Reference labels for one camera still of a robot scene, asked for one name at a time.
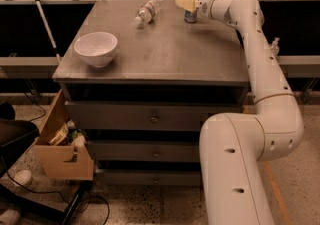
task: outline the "black stand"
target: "black stand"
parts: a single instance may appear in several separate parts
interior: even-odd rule
[[[0,196],[5,198],[9,202],[13,203],[17,207],[19,207],[21,211],[30,212],[38,216],[41,216],[45,219],[55,221],[59,224],[66,225],[66,224],[69,224],[70,219],[75,209],[77,208],[79,201],[82,198],[82,195],[86,190],[90,189],[91,185],[92,185],[91,181],[81,182],[77,192],[73,196],[72,201],[64,211],[56,210],[49,206],[39,204],[32,200],[17,196],[16,194],[14,194],[13,192],[11,192],[9,189],[7,189],[1,184],[0,184]]]

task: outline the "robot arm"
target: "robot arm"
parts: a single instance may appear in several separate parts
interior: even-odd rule
[[[304,131],[298,104],[263,31],[258,0],[176,0],[239,31],[256,114],[218,114],[200,134],[209,224],[274,224],[258,160],[283,157]]]

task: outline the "concrete floor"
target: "concrete floor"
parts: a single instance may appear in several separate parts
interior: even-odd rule
[[[29,120],[42,114],[42,110],[14,97],[16,119]],[[47,110],[50,98],[42,98],[41,106]],[[259,164],[269,204],[275,223],[293,225],[320,224],[320,106],[301,105],[305,122],[304,140],[290,156]],[[41,119],[34,121],[40,125]],[[48,179],[31,147],[12,166],[9,173],[14,176],[20,170],[30,170],[33,182],[30,189],[36,191],[60,191],[70,198],[77,188],[77,182]],[[58,194],[34,194],[14,186],[7,175],[1,184],[19,195],[64,210],[66,204]],[[91,195],[103,197],[110,206],[110,216],[106,224],[172,224],[206,225],[206,207],[203,190],[200,187],[163,186],[110,186],[101,180],[94,180]],[[71,224],[103,224],[108,215],[107,205],[100,199],[92,199],[87,205],[84,201],[75,212]],[[9,204],[0,199],[0,209]],[[41,217],[24,213],[19,224],[55,224]]]

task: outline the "cabinet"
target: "cabinet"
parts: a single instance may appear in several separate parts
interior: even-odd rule
[[[145,1],[98,1],[74,41],[110,32],[119,41],[115,60],[90,67],[72,44],[53,78],[106,183],[199,185],[201,125],[213,114],[242,111],[244,53],[233,29],[203,18],[185,23],[174,0],[135,28]]]

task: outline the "orange line on floor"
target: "orange line on floor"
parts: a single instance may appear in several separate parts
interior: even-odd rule
[[[277,182],[276,182],[276,180],[274,178],[271,165],[270,165],[270,163],[268,161],[265,161],[264,162],[264,166],[266,168],[266,172],[267,172],[269,181],[271,183],[271,187],[272,187],[273,193],[274,193],[275,198],[276,198],[276,200],[278,202],[278,205],[279,205],[279,208],[280,208],[280,212],[281,212],[282,217],[284,219],[285,225],[291,225],[292,224],[291,223],[291,219],[290,219],[290,216],[288,214],[287,207],[286,207],[286,205],[285,205],[285,203],[283,201],[279,186],[278,186],[278,184],[277,184]]]

